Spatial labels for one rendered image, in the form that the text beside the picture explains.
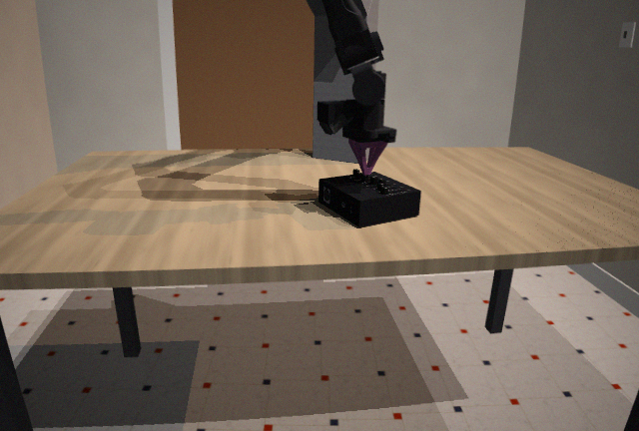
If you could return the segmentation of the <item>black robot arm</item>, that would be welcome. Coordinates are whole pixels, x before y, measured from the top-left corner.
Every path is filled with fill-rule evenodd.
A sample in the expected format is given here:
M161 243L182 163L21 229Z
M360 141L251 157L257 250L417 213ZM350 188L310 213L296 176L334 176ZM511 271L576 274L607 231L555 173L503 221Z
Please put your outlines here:
M386 82L386 74L376 72L372 66L383 60L383 46L379 35L377 31L370 33L366 21L352 0L321 1L342 71L345 75L352 73L354 78L352 94L355 100L318 102L319 125L329 135L335 134L343 126L377 130L378 102L385 99ZM373 62L371 60L366 65L348 70L378 56Z

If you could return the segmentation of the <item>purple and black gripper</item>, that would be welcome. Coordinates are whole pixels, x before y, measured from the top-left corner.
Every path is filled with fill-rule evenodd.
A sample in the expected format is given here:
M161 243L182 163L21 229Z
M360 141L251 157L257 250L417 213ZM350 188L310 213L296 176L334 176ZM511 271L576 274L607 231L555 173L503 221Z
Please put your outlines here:
M379 102L378 129L360 130L350 126L342 127L342 136L348 138L350 147L358 161L362 174L370 175L376 161L387 146L395 143L396 129L383 125L384 99ZM369 148L366 164L365 150Z

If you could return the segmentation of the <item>black lighting desk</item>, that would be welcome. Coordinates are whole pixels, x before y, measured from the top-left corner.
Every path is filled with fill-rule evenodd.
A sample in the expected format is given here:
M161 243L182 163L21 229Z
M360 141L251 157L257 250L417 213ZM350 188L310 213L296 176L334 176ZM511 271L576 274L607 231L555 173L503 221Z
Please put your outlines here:
M377 181L378 180L378 181ZM377 172L319 179L319 203L358 227L419 216L421 191Z

